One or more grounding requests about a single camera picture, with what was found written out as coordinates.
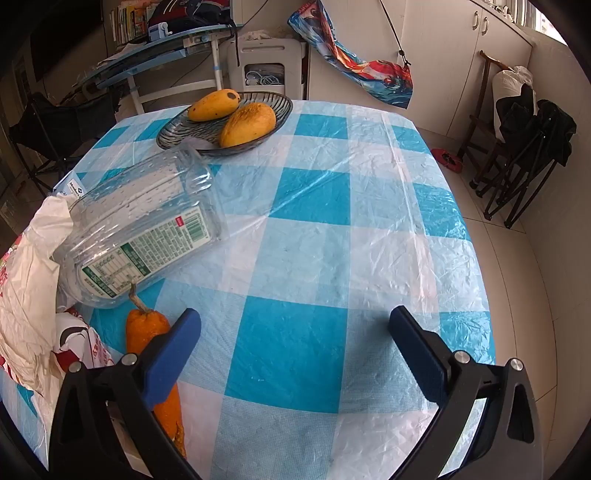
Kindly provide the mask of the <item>red white snack bag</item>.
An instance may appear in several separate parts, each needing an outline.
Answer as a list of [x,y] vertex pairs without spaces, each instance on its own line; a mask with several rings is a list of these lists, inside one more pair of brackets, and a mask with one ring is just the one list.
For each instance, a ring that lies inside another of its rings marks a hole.
[[[7,263],[11,255],[18,249],[21,239],[22,234],[16,238],[1,259],[1,300],[4,299],[4,286],[8,281]],[[59,335],[53,353],[61,370],[67,372],[74,361],[80,361],[87,368],[114,365],[115,362],[98,333],[84,321],[73,307],[63,313],[56,314],[56,324]],[[24,386],[2,354],[1,367],[14,382]]]

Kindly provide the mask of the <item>clear plastic jar with label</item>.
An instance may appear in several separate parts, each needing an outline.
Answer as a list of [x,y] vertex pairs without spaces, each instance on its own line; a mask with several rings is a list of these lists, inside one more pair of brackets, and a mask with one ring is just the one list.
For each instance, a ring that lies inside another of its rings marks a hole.
[[102,181],[73,202],[69,215],[72,231],[53,254],[61,309],[115,307],[226,234],[211,168],[187,146]]

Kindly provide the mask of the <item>white plastic bag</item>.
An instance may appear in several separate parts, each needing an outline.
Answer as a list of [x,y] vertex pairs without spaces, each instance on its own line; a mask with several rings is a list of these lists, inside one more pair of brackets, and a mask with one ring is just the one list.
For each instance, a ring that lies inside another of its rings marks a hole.
[[63,374],[53,359],[60,265],[55,250],[73,231],[72,195],[49,196],[1,261],[1,365],[49,400]]

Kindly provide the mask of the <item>blue white checkered tablecloth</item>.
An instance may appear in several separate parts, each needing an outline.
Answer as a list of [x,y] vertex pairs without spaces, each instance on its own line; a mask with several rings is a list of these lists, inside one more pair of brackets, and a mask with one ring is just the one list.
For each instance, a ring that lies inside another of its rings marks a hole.
[[405,117],[294,104],[283,127],[211,161],[228,236],[141,293],[201,336],[178,382],[205,479],[386,479],[436,405],[387,330],[405,306],[493,363],[489,302],[455,198]]

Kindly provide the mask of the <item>black folded chair with clothes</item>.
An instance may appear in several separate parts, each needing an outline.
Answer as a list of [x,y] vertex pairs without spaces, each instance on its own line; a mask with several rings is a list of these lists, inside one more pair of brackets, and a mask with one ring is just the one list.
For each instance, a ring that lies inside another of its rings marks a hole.
[[525,213],[556,167],[567,165],[575,120],[550,100],[538,99],[533,75],[479,52],[484,60],[474,112],[458,157],[476,169],[470,187],[492,219],[509,206],[504,226],[512,228]]

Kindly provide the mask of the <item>dark glass fruit plate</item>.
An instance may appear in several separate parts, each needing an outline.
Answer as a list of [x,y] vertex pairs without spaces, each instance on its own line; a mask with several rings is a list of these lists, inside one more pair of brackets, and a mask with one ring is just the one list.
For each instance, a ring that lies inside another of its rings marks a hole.
[[263,144],[270,136],[280,130],[294,108],[293,100],[286,95],[270,91],[239,92],[238,107],[252,103],[262,103],[273,109],[276,115],[276,126],[262,137],[236,146],[221,147],[219,137],[229,117],[193,122],[188,118],[189,107],[186,107],[159,130],[156,144],[163,150],[179,146],[185,142],[191,144],[198,153],[209,157],[225,157],[245,153]]

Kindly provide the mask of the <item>black folding camp chair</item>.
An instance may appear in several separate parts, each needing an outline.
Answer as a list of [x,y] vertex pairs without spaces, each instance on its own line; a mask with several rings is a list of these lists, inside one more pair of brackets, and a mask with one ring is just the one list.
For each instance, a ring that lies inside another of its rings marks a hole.
[[56,106],[39,92],[29,97],[21,119],[9,128],[8,139],[22,163],[26,162],[23,147],[45,159],[39,166],[25,167],[41,194],[50,193],[52,187],[40,177],[68,173],[81,159],[76,151],[98,141],[116,124],[118,107],[119,97],[111,92],[77,105]]

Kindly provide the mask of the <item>speckled yellow mango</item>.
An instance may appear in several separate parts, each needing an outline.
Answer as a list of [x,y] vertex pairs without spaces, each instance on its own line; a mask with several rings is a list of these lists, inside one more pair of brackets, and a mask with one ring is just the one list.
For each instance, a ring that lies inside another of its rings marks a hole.
[[225,123],[219,146],[229,148],[262,138],[276,127],[276,113],[269,105],[254,102],[240,107]]

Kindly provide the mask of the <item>yellow mango with dark spot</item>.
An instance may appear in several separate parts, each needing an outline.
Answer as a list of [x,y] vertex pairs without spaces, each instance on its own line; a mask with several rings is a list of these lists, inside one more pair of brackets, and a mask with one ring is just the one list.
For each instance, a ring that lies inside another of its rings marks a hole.
[[240,95],[232,89],[216,90],[194,102],[187,111],[193,122],[206,122],[224,118],[238,108]]

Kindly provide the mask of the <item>colourful hanging fabric bag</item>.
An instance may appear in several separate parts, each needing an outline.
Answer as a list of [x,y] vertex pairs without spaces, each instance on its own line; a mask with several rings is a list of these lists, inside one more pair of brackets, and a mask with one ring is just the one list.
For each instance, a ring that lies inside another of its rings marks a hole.
[[402,63],[387,60],[365,61],[346,49],[335,37],[331,17],[322,1],[310,1],[287,19],[287,24],[311,45],[332,67],[354,81],[375,99],[407,109],[413,95],[411,63],[408,61],[389,12],[380,1],[384,16],[398,45]]

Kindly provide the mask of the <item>blue white study desk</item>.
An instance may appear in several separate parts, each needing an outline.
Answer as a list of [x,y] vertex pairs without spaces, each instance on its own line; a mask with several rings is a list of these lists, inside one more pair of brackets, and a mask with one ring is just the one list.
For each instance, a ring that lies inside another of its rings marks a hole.
[[[96,69],[79,80],[75,88],[89,89],[93,86],[96,90],[106,90],[124,82],[128,86],[129,95],[138,115],[144,113],[145,103],[199,90],[221,90],[219,45],[222,40],[229,39],[234,32],[235,30],[228,25],[197,27],[159,40],[141,43],[134,48],[125,47],[118,54],[105,59]],[[206,51],[211,54],[211,78],[185,84],[177,81],[165,89],[145,95],[139,93],[139,87],[135,81],[138,74]]]

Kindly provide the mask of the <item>white cabinet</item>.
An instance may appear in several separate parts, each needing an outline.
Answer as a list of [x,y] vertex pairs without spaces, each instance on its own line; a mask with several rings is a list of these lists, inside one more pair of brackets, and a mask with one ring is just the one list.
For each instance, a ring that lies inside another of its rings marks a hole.
[[342,44],[365,60],[411,63],[413,96],[402,115],[460,139],[474,112],[484,58],[525,66],[533,44],[486,1],[328,1]]

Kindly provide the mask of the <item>row of books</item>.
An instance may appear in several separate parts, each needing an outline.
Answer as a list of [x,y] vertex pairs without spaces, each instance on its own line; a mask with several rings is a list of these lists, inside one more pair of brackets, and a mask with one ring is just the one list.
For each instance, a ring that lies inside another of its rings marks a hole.
[[147,35],[148,21],[158,1],[121,1],[109,12],[113,41],[124,46]]

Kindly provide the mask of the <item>dark blue backpack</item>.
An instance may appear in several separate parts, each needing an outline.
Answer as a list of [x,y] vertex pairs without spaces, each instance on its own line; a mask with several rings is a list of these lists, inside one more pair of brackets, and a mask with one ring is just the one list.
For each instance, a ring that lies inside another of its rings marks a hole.
[[148,26],[160,23],[166,23],[173,33],[199,27],[235,25],[228,0],[160,1],[148,20]]

